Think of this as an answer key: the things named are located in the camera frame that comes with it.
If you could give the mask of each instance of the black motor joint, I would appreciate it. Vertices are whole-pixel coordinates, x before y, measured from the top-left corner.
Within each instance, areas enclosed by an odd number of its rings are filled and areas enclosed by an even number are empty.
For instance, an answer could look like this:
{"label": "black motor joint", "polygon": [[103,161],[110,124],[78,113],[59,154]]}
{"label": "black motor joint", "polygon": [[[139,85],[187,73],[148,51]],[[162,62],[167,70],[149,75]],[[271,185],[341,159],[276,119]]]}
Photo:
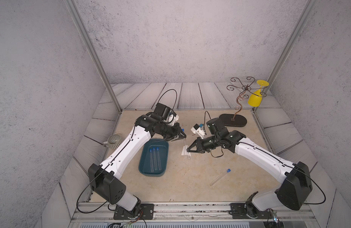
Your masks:
{"label": "black motor joint", "polygon": [[155,133],[160,134],[165,141],[186,138],[186,134],[182,131],[179,123],[175,123],[174,126],[171,126],[164,122],[171,114],[176,116],[176,113],[171,108],[157,103],[154,112],[149,112],[137,118],[135,126],[145,128],[145,131],[148,131],[151,137],[153,137]]}
{"label": "black motor joint", "polygon": [[211,152],[211,150],[221,146],[235,153],[235,145],[237,145],[242,138],[246,138],[243,133],[236,130],[229,132],[219,118],[213,118],[207,121],[206,124],[212,136],[204,139],[198,137],[191,146],[187,148],[187,152]]}

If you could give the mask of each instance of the blue tray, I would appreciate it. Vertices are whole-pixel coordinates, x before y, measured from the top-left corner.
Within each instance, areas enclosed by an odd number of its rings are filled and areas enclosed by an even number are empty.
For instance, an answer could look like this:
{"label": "blue tray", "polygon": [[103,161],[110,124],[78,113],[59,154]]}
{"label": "blue tray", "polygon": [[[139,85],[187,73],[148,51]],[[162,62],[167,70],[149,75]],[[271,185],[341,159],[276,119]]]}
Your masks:
{"label": "blue tray", "polygon": [[[159,147],[159,157],[160,157],[160,164],[161,170],[159,170],[158,166],[158,156],[156,153],[151,153],[153,156],[153,164],[154,164],[154,154],[157,161],[157,170],[155,167],[153,168],[153,172],[151,172],[150,167],[150,148],[157,148]],[[161,177],[164,175],[165,169],[167,168],[167,161],[168,161],[168,151],[169,151],[169,143],[164,141],[163,139],[150,139],[147,143],[145,143],[143,152],[141,153],[141,158],[139,162],[139,171],[145,176],[148,177]]]}

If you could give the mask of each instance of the ceramic mug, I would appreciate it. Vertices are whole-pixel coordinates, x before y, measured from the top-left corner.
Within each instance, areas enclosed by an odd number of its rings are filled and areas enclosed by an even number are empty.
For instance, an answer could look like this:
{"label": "ceramic mug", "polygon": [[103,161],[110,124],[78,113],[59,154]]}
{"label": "ceramic mug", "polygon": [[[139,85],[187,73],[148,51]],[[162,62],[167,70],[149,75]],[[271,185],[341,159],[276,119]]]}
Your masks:
{"label": "ceramic mug", "polygon": [[109,147],[113,150],[116,150],[118,148],[119,145],[121,145],[121,143],[124,140],[122,139],[122,137],[120,135],[111,135],[107,141],[105,141],[102,145],[105,147]]}

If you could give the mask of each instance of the metal frame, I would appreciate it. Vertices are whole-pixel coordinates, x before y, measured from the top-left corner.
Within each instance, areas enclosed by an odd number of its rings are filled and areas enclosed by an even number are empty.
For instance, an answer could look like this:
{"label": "metal frame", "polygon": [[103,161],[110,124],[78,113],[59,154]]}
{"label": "metal frame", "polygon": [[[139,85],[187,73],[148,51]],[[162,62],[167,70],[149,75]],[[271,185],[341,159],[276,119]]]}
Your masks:
{"label": "metal frame", "polygon": [[98,73],[103,81],[103,84],[105,85],[105,87],[109,93],[111,100],[114,102],[115,107],[118,110],[118,112],[121,113],[122,109],[120,107],[120,104],[118,103],[117,98],[116,98],[114,91],[112,89],[112,86],[108,81],[105,70],[103,69],[103,66],[100,62],[100,59],[99,59],[97,53],[96,53],[96,50],[91,42],[91,39],[88,36],[87,30],[84,27],[83,21],[78,13],[78,10],[77,10],[75,3],[73,2],[73,0],[64,0],[64,2],[66,4],[72,18],[73,18],[74,23],[76,24],[76,27],[79,31],[79,34],[81,35],[81,37],[82,37],[82,39],[87,47],[87,50],[92,58],[93,63],[96,65],[97,71],[98,71]]}
{"label": "metal frame", "polygon": [[[296,42],[296,40],[298,39],[299,34],[301,34],[303,27],[305,26],[307,20],[309,19],[313,9],[315,8],[317,3],[317,0],[308,0],[306,6],[304,7],[304,10],[301,14],[301,16],[299,17],[296,25],[294,26],[294,29],[291,33],[291,35],[288,38],[288,41],[282,51],[282,53],[280,54],[277,63],[275,64],[272,72],[270,73],[267,81],[269,82],[269,86],[266,87],[265,89],[263,89],[264,93],[267,93],[270,89],[270,87],[272,86],[275,78],[277,77],[280,69],[282,68],[284,62],[286,61],[289,53],[292,50],[292,47],[294,45],[294,43]],[[256,112],[258,110],[259,107],[256,107],[254,109],[254,112]]]}
{"label": "metal frame", "polygon": [[[70,14],[72,15],[73,21],[87,47],[87,50],[96,65],[97,71],[111,97],[111,100],[114,102],[119,113],[122,112],[122,109],[117,101],[117,98],[113,92],[111,85],[109,84],[108,78],[106,76],[105,70],[99,60],[99,57],[95,51],[95,48],[91,42],[91,39],[88,36],[88,33],[85,29],[85,26],[82,22],[82,19],[78,13],[77,7],[73,0],[64,0],[65,4],[68,7]],[[275,78],[278,75],[283,63],[286,61],[288,54],[291,52],[293,44],[296,42],[299,34],[301,33],[304,25],[306,24],[309,16],[311,15],[317,0],[308,0],[298,22],[296,23],[288,41],[279,56],[277,63],[275,64],[271,74],[268,77],[268,82],[270,86],[273,84]],[[263,90],[267,93],[270,86]],[[264,138],[264,141],[267,144],[267,147],[270,151],[274,152],[268,137],[266,136],[264,129],[259,121],[259,118],[256,114],[258,107],[254,108],[253,117],[257,123],[260,132]],[[258,221],[258,219],[242,219],[242,220],[233,220],[232,216],[229,215],[228,211],[230,210],[231,202],[149,202],[155,204],[154,208],[154,219],[152,222],[170,222],[170,221]],[[102,203],[80,203],[79,207],[83,211],[91,211]],[[303,205],[299,211],[292,211],[286,207],[275,208],[277,215],[281,221],[316,221],[310,207],[308,205]],[[111,212],[107,209],[107,204],[101,207],[96,212],[91,214],[82,214],[75,211],[70,226],[78,224],[79,222],[93,222],[93,221],[105,221],[105,222],[116,222],[118,220],[113,219],[114,212]]]}
{"label": "metal frame", "polygon": [[[151,222],[188,222],[188,221],[266,221],[267,219],[232,219],[228,213],[232,202],[149,202],[155,205],[154,217]],[[83,211],[91,211],[102,203],[79,203]],[[80,222],[125,222],[129,220],[114,220],[114,212],[107,209],[108,203],[90,214],[75,211],[71,223]],[[281,221],[316,221],[310,206],[303,205],[299,211],[292,211],[287,207],[276,207],[274,210]]]}
{"label": "metal frame", "polygon": [[258,128],[259,128],[259,131],[260,131],[260,133],[261,133],[261,136],[263,137],[263,139],[264,139],[264,142],[265,142],[265,144],[267,145],[267,148],[268,148],[268,150],[270,151],[270,152],[272,152],[273,154],[275,154],[275,155],[277,155],[277,153],[275,153],[274,152],[274,149],[273,149],[273,147],[272,147],[272,144],[271,144],[271,142],[270,142],[270,140],[269,140],[269,138],[268,138],[268,135],[265,133],[265,131],[264,131],[264,128],[263,128],[263,126],[262,126],[262,124],[261,124],[261,122],[260,122],[260,120],[259,120],[259,117],[258,117],[258,115],[257,115],[257,113],[256,112],[251,112],[251,114],[253,115],[253,118],[254,118],[254,120],[255,120],[255,123],[256,123],[256,125],[258,126]]}

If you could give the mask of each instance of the black oval base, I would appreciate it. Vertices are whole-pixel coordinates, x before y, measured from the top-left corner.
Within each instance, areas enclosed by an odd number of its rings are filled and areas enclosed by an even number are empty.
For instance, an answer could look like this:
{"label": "black oval base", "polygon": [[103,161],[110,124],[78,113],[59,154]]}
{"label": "black oval base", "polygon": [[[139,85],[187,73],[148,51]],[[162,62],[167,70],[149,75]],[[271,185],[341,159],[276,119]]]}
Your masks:
{"label": "black oval base", "polygon": [[234,114],[221,114],[219,118],[222,123],[228,127],[243,127],[248,122],[244,116],[236,115],[235,120],[231,121]]}

